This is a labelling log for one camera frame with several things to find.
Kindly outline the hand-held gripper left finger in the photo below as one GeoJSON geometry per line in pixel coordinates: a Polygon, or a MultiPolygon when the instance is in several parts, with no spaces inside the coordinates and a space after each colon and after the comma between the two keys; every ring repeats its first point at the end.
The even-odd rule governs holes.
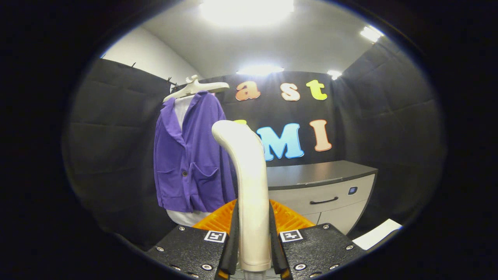
{"type": "Polygon", "coordinates": [[[238,201],[193,227],[178,225],[147,252],[172,280],[228,280],[238,262],[238,201]]]}

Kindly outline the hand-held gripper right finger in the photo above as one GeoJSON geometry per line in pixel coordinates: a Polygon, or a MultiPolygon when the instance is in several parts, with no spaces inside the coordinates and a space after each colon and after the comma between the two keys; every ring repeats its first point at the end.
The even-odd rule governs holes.
{"type": "Polygon", "coordinates": [[[330,223],[314,224],[275,201],[269,202],[272,264],[282,280],[321,280],[364,255],[330,223]]]}

